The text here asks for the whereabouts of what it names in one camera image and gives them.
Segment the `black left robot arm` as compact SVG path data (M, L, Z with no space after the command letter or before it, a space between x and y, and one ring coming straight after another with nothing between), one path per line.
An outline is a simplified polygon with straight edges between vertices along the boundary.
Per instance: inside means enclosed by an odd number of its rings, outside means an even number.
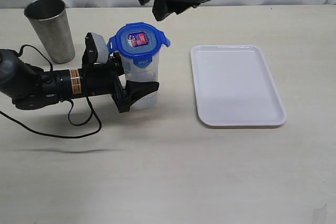
M1 49L1 93L19 110L37 110L58 102L109 94L120 113L156 92L156 81L127 81L123 86L120 57L79 69L45 71L24 63L13 50Z

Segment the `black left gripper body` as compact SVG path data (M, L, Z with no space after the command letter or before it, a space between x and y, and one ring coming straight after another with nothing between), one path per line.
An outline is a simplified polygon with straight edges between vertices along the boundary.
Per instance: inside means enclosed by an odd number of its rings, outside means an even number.
M106 64L96 63L81 68L82 92L87 97L111 95L120 113L130 111L130 101L115 71L111 58Z

